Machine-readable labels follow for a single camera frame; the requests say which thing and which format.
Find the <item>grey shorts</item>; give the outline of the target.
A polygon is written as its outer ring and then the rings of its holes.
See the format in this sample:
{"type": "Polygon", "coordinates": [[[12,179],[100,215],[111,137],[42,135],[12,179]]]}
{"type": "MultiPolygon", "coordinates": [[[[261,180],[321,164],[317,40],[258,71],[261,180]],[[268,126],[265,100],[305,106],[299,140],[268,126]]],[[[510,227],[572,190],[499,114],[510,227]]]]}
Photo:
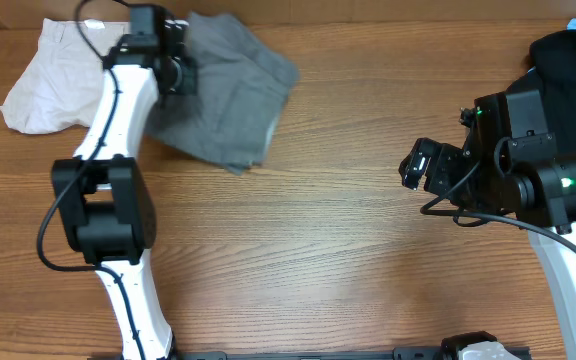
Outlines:
{"type": "Polygon", "coordinates": [[[168,97],[145,133],[240,175],[265,160],[298,68],[231,14],[191,12],[188,22],[197,93],[168,97]]]}

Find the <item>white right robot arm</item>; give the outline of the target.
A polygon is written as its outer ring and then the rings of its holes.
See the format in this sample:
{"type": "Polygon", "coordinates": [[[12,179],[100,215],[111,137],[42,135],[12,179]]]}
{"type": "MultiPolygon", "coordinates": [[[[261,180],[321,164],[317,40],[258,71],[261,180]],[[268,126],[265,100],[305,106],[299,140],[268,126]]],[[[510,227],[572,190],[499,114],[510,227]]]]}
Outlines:
{"type": "Polygon", "coordinates": [[[497,93],[461,112],[462,147],[418,139],[401,163],[404,186],[434,194],[424,215],[463,227],[527,231],[546,275],[566,355],[576,359],[576,153],[562,154],[538,91],[497,93]],[[452,209],[443,212],[438,203],[452,209]]]}

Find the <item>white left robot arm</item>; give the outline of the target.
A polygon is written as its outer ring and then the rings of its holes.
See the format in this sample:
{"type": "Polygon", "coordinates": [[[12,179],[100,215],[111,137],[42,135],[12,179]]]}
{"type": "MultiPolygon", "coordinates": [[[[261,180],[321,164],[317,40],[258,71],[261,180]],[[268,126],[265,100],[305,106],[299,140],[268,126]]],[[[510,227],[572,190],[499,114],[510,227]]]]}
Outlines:
{"type": "Polygon", "coordinates": [[[107,54],[93,52],[101,62],[101,100],[73,156],[52,166],[55,200],[36,247],[54,271],[99,277],[121,334],[119,358],[177,359],[154,283],[156,212],[137,156],[155,106],[195,93],[197,70],[187,54],[186,21],[151,3],[128,9],[128,32],[107,54]]]}

